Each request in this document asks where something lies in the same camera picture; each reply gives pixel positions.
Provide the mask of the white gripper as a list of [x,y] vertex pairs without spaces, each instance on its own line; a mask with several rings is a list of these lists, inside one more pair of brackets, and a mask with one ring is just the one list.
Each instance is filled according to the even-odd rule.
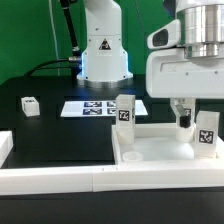
[[153,49],[146,63],[146,90],[152,98],[173,98],[170,106],[177,126],[190,127],[184,99],[224,99],[224,44],[218,55],[185,58],[185,48],[178,47],[181,22],[173,20],[147,38]]

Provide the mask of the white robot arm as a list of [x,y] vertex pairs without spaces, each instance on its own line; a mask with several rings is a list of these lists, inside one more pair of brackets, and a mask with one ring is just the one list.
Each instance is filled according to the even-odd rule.
[[[150,34],[146,90],[153,98],[224,99],[224,0],[163,0],[174,19]],[[122,47],[121,8],[84,0],[87,47],[78,82],[115,87],[132,78]]]

